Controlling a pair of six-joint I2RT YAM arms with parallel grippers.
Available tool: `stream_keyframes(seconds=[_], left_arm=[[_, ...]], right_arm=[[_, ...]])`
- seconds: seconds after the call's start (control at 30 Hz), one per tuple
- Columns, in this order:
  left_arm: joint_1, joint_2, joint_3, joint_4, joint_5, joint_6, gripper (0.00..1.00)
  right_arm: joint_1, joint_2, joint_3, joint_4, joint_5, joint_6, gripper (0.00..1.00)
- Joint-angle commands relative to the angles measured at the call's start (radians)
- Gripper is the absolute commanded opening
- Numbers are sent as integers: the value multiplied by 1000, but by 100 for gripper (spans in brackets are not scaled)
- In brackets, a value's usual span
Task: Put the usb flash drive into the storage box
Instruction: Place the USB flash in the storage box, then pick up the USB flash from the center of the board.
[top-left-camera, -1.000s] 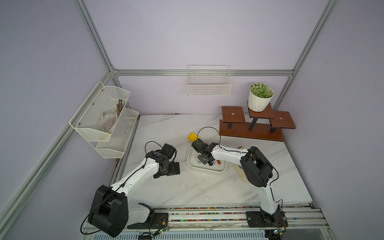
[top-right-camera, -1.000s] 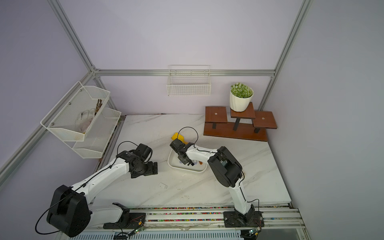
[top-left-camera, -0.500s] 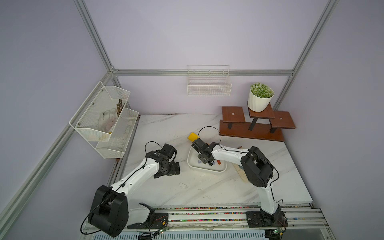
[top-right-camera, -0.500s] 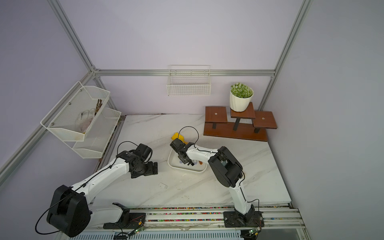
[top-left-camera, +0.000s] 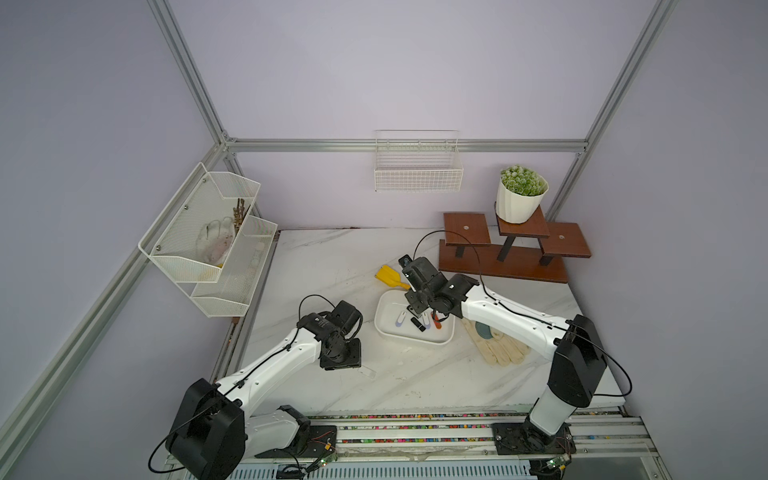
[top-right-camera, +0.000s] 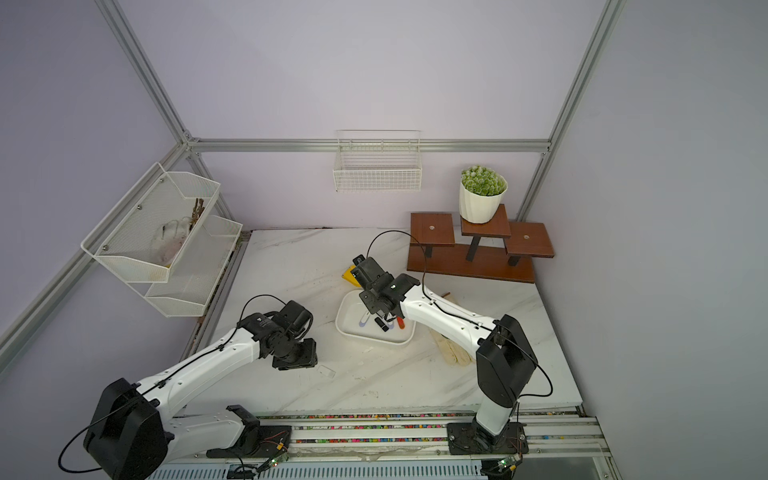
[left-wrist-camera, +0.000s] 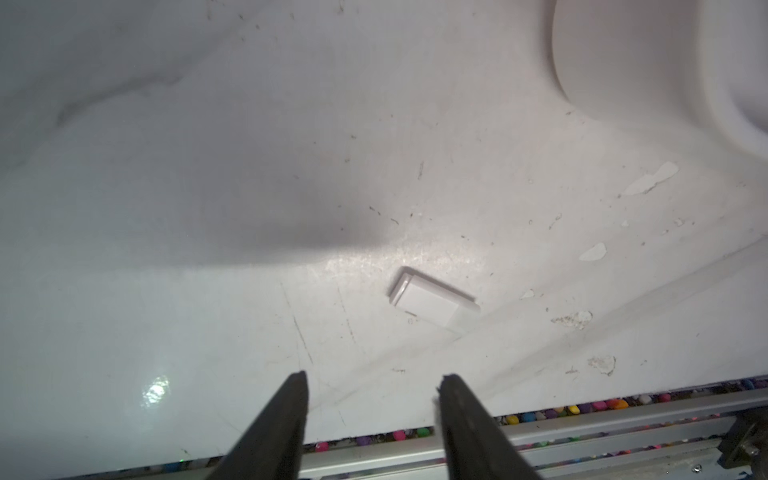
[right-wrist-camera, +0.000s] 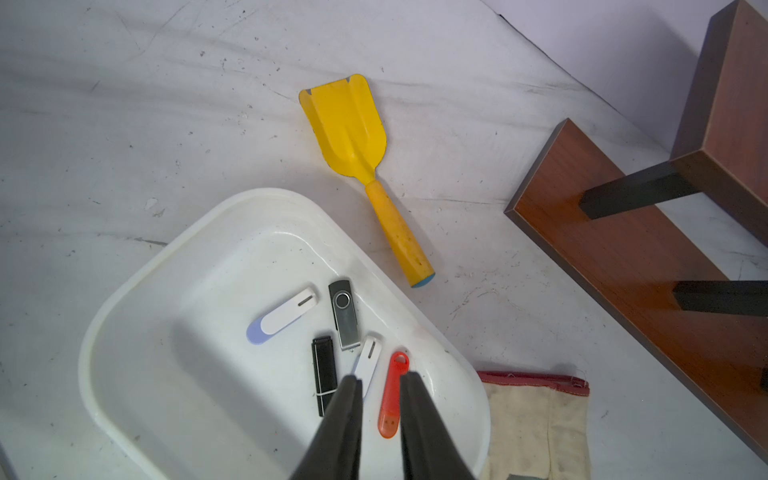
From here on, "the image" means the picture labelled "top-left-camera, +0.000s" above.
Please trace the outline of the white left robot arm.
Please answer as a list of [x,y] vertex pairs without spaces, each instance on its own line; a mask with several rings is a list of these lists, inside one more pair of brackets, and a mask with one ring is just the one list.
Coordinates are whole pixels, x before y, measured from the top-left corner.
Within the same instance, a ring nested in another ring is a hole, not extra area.
[[194,382],[184,393],[161,444],[196,479],[226,479],[245,458],[310,451],[311,422],[290,405],[256,409],[292,375],[311,364],[325,371],[362,365],[362,313],[340,300],[331,310],[300,316],[277,346],[214,383]]

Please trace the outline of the black usb drive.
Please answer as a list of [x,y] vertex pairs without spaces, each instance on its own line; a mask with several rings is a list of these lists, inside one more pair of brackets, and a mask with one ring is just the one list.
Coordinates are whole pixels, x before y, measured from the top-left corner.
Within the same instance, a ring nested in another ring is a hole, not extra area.
[[425,326],[425,325],[424,325],[424,324],[423,324],[423,323],[422,323],[420,320],[418,320],[418,319],[417,319],[417,318],[415,318],[415,317],[412,317],[412,318],[411,318],[411,323],[412,323],[412,324],[413,324],[413,325],[414,325],[414,326],[415,326],[415,327],[416,327],[416,328],[417,328],[417,329],[418,329],[420,332],[424,332],[424,331],[426,330],[426,326]]

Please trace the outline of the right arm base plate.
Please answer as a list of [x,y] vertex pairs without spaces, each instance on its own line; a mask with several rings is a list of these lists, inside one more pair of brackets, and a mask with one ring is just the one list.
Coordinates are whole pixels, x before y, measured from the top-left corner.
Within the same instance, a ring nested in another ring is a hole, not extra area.
[[491,430],[498,455],[560,455],[576,452],[568,423],[563,423],[556,434],[540,431],[528,420],[523,423],[493,423]]

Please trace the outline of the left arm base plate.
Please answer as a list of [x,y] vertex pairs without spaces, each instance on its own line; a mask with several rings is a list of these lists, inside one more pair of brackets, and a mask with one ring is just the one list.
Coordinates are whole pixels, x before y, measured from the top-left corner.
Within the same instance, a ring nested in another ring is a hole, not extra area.
[[313,425],[284,449],[272,449],[256,455],[256,458],[316,459],[336,449],[338,428],[336,425]]

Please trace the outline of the white blue usb drive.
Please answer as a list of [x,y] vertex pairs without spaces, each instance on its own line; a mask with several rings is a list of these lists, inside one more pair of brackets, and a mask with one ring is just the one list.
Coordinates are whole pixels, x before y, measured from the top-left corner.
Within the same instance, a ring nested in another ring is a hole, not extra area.
[[397,317],[397,319],[395,321],[395,327],[396,328],[400,328],[403,325],[403,323],[405,322],[405,320],[407,319],[407,317],[408,317],[408,313],[407,312],[401,312],[398,315],[398,317]]

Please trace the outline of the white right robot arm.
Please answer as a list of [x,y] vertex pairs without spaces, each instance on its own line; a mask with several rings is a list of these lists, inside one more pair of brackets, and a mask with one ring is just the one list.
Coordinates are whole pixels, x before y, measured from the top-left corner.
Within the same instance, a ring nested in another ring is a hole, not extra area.
[[404,255],[398,263],[411,285],[405,297],[414,316],[435,311],[482,323],[551,362],[547,387],[524,422],[531,436],[557,437],[576,410],[590,406],[608,366],[590,319],[583,315],[566,319],[530,309],[470,276],[448,278],[425,257]]

